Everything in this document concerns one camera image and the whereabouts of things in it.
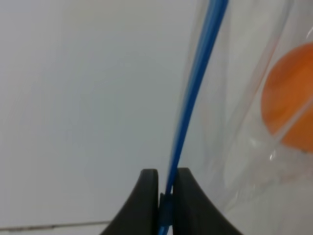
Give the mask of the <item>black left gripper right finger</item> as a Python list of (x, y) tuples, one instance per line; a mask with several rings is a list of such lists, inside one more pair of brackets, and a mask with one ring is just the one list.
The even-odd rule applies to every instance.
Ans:
[(177, 171), (173, 204), (175, 235), (241, 234), (207, 198), (188, 168)]

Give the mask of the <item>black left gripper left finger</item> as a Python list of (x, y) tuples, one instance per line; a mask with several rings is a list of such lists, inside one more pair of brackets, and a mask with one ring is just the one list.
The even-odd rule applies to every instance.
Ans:
[(143, 169), (133, 191), (103, 235), (156, 235), (158, 232), (158, 172)]

